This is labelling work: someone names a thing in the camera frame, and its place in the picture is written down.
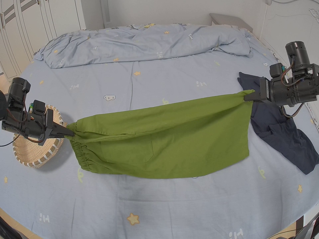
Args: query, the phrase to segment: nightstand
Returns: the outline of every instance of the nightstand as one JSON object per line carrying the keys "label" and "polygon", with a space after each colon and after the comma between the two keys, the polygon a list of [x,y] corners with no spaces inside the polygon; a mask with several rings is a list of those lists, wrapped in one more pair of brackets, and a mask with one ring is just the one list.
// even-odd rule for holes
{"label": "nightstand", "polygon": [[253,32],[253,28],[249,26],[245,21],[241,18],[224,15],[224,14],[217,14],[217,13],[210,13],[209,14],[212,18],[212,26],[213,25],[230,25],[230,26],[238,26],[238,28],[245,28],[250,32]]}

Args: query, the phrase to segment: folded dark clothing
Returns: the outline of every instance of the folded dark clothing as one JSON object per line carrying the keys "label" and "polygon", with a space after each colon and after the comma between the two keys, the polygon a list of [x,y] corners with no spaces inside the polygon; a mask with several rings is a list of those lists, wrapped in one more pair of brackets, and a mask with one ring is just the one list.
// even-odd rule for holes
{"label": "folded dark clothing", "polygon": [[[238,82],[243,90],[260,91],[260,77],[239,73]],[[310,173],[319,163],[319,155],[312,142],[293,118],[282,114],[281,108],[265,103],[253,103],[251,124],[255,133],[271,147],[279,151],[304,174]]]}

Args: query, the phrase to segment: green pants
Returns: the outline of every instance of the green pants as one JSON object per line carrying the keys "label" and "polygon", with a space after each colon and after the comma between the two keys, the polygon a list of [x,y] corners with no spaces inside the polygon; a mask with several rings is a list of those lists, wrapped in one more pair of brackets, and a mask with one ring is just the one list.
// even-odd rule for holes
{"label": "green pants", "polygon": [[67,127],[82,169],[144,178],[197,177],[249,155],[252,102],[237,94],[99,114]]}

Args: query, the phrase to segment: headboard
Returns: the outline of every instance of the headboard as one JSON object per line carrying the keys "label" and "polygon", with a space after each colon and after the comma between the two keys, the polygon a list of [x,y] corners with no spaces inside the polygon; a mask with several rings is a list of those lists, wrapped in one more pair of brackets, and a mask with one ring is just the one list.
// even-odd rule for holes
{"label": "headboard", "polygon": [[[319,0],[266,0],[261,2],[255,36],[289,66],[285,45],[305,43],[310,63],[319,64]],[[319,101],[310,102],[319,120]]]}

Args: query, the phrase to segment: wicker basket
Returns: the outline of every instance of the wicker basket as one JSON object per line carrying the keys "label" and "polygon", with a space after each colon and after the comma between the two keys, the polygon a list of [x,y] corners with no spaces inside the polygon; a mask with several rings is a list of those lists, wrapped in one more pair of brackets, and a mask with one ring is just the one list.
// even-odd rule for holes
{"label": "wicker basket", "polygon": [[[66,126],[58,109],[53,106],[46,105],[46,110],[47,109],[53,110],[54,122],[62,126]],[[43,146],[39,146],[37,143],[31,142],[20,136],[16,141],[13,142],[13,152],[16,159],[22,165],[38,168],[45,164],[57,153],[62,143],[63,138],[49,138],[45,141]]]}

